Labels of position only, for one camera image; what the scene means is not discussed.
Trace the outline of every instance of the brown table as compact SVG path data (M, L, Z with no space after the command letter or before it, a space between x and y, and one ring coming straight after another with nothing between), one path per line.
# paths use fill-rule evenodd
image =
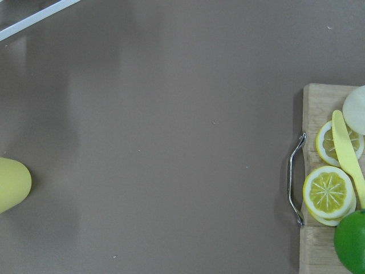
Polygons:
M0 273L297 273L302 89L364 84L364 12L82 0L0 42Z

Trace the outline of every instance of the lime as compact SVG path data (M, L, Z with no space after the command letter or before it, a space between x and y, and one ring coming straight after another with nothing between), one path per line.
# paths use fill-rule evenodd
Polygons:
M365 273L365 210L355 211L337 226L335 250L342 264L353 274Z
M338 167L320 167L309 174L304 182L304 202L310 212L321 218L343 217L354 197L350 178Z
M356 157L359 159L365 147L364 136L353 131L348 126L347 131L350 136L352 146L354 147ZM332 137L332 121L325 123L319 130L315 140L315 146L322 160L332 166L340 166Z

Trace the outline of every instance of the metal handle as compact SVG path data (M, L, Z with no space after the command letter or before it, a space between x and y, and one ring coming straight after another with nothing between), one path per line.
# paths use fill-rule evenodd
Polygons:
M293 203L293 199L292 199L293 169L294 169L293 159L294 159L295 154L298 152L298 150L300 150L301 147L304 145L306 139L307 139L307 134L305 132L303 132L299 137L298 145L296 146L296 148L294 149L294 151L291 153L291 155L289 157L288 169L287 169L287 195L289 198L289 202L295 211L295 214L297 216L297 222L300 227L304 227L304 216L303 216L303 213L295 207L295 205Z

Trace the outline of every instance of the lemon pulp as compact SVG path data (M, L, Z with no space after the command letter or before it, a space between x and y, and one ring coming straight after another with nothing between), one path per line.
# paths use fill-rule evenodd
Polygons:
M324 172L312 181L309 197L316 209L332 213L343 206L346 192L340 176Z
M338 167L323 166L308 175L303 199L309 212L324 219L343 217L351 208L355 191L348 175Z
M352 146L355 150L356 157L359 159L365 147L364 136L353 131L349 128L349 126L346 125L346 127ZM328 121L321 127L316 137L315 146L317 148L318 155L322 158L322 160L332 166L340 166L335 150L335 144L333 142L332 121Z
M347 132L348 132L348 135L350 136L350 140L351 140L354 150L355 151L359 150L360 135L357 132L350 129L348 126L346 126L346 127L347 127ZM335 144L333 142L332 127L328 131L326 131L325 138L322 142L322 146L325 149L327 156L334 158L338 161L336 150L335 150Z
M325 225L328 225L330 227L335 227L335 226L337 226L340 223L340 221L344 217L346 217L347 215L353 213L355 210L356 210L356 197L355 197L355 194L354 194L354 197L352 198L352 201L351 201L350 208L348 209L348 211L343 216L341 216L339 218L325 219L325 218L319 217L318 215L314 214L310 210L309 210L309 213L313 216L313 218L315 218L320 223L325 224Z

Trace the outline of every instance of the green lime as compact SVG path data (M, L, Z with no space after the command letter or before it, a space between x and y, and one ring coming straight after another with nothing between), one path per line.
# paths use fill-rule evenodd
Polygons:
M341 263L353 274L365 273L365 210L343 218L336 228L335 250Z

